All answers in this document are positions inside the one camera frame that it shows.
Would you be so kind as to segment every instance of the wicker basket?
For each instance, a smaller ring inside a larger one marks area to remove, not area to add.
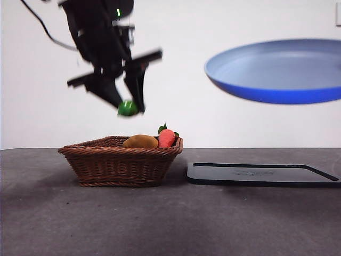
[[[183,150],[182,138],[177,137],[169,148],[123,148],[128,138],[105,137],[65,146],[58,152],[64,154],[81,186],[159,186]]]

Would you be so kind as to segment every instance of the cable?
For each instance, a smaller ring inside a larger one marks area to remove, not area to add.
[[[62,43],[61,41],[58,41],[56,39],[54,39],[50,33],[47,31],[47,28],[45,26],[45,24],[43,23],[43,21],[41,20],[41,18],[30,8],[30,6],[28,6],[28,4],[24,1],[24,0],[20,0],[24,6],[30,11],[30,13],[32,13],[40,22],[40,24],[43,26],[44,30],[45,30],[45,33],[47,34],[47,36],[49,37],[49,39],[51,39],[55,44],[61,46],[61,47],[64,47],[68,50],[72,50],[72,51],[78,51],[77,48],[73,47],[73,46],[70,46],[70,45],[67,45],[65,43]]]

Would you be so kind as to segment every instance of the white wall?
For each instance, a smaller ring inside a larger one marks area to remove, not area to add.
[[[27,0],[51,34],[72,44],[57,1]],[[341,147],[341,101],[282,106],[216,88],[204,63],[223,50],[285,38],[341,38],[335,0],[136,0],[134,55],[162,47],[145,77],[145,114],[119,118],[107,103],[67,88],[92,70],[53,44],[19,1],[1,4],[1,147],[61,147],[108,135],[157,135],[167,122],[185,147]],[[129,94],[122,79],[118,90]]]

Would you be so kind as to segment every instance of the toy fruit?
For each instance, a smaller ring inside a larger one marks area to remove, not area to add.
[[[160,126],[158,147],[159,148],[171,147],[175,141],[176,136],[179,136],[179,134],[168,129],[166,124]]]
[[[148,135],[134,135],[123,142],[125,148],[157,148],[158,140]]]
[[[121,116],[133,116],[139,112],[137,105],[134,101],[126,100],[120,103],[118,106],[118,115]]]

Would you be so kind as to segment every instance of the black robotic arm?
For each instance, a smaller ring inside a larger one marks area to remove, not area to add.
[[[91,62],[94,67],[93,73],[71,79],[68,85],[84,85],[87,91],[118,108],[122,98],[116,89],[115,79],[125,72],[124,81],[138,111],[143,113],[144,74],[149,62],[162,58],[162,51],[157,50],[132,59],[129,46],[135,27],[119,25],[118,21],[130,15],[134,1],[66,0],[58,6],[62,7],[67,15],[69,30],[77,50],[82,58]],[[42,23],[31,9],[30,11]]]

